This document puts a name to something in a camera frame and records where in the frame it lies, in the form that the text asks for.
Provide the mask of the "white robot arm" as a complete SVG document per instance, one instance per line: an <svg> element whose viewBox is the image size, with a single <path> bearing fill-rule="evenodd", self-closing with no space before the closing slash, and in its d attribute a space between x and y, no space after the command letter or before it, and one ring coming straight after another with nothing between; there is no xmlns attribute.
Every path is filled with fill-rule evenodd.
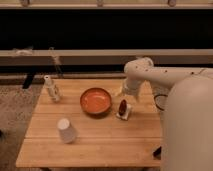
<svg viewBox="0 0 213 171"><path fill-rule="evenodd" d="M213 68L125 64L121 92L136 97L148 81L169 90L162 122L161 171L213 171Z"/></svg>

